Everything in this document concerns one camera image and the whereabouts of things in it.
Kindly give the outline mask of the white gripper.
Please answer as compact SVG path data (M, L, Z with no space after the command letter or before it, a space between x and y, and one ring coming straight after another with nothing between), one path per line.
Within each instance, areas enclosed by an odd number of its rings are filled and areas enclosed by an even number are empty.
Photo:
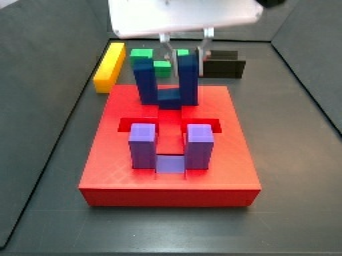
M159 34L174 75L178 75L178 52L168 33L203 29L198 46L199 76L203 76L214 28L255 23L263 13L256 0L108 0L108 9L112 30L120 39Z

